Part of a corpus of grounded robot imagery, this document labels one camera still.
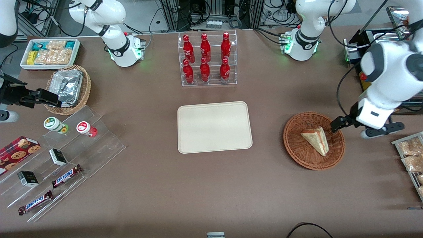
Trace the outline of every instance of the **small jar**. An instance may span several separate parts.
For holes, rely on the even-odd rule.
[[[48,130],[57,131],[59,134],[65,134],[69,130],[68,125],[53,116],[44,121],[44,127]]]
[[[78,123],[77,131],[89,137],[95,137],[97,135],[97,128],[91,126],[88,122]]]

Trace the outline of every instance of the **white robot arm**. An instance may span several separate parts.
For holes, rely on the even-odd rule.
[[[349,115],[332,122],[333,132],[350,125],[366,126],[361,136],[373,138],[404,128],[389,117],[403,101],[423,90],[423,0],[409,0],[402,6],[410,9],[413,39],[374,44],[366,51],[360,66],[371,86],[360,95]]]
[[[16,0],[0,1],[0,48],[13,43],[18,34],[18,9]]]
[[[339,13],[349,13],[355,3],[356,0],[297,0],[295,8],[302,17],[301,28],[285,33],[284,53],[298,61],[310,59],[316,51],[319,36],[324,30],[323,16],[327,16],[329,6],[328,17],[331,17]]]
[[[145,41],[125,35],[117,24],[126,18],[125,8],[116,0],[79,0],[71,1],[71,17],[97,33],[109,48],[112,60],[121,67],[129,67],[144,59]]]

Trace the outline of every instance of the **snickers bar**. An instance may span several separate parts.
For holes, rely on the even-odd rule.
[[[23,214],[29,212],[34,207],[39,206],[41,203],[43,203],[47,200],[53,200],[53,194],[50,190],[46,194],[44,194],[43,196],[41,196],[41,197],[35,199],[34,201],[28,203],[26,206],[20,207],[19,210],[18,210],[19,216],[22,216]]]
[[[73,177],[75,174],[82,171],[81,166],[78,164],[75,167],[73,167],[71,170],[67,171],[64,175],[60,176],[58,179],[52,181],[53,188],[57,188],[62,183],[69,180],[71,177]]]

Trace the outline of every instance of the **aluminum foil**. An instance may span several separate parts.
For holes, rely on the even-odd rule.
[[[83,73],[77,69],[54,73],[49,91],[59,95],[62,107],[74,107],[78,104]]]

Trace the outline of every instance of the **small black box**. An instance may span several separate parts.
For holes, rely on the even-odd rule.
[[[37,178],[35,177],[35,174],[31,171],[19,171],[18,178],[23,186],[34,187],[38,185]]]
[[[58,150],[58,149],[51,149],[49,150],[50,153],[50,157],[53,160],[53,163],[59,165],[59,166],[64,166],[66,165],[67,161],[65,159],[65,156],[63,155],[63,153]]]

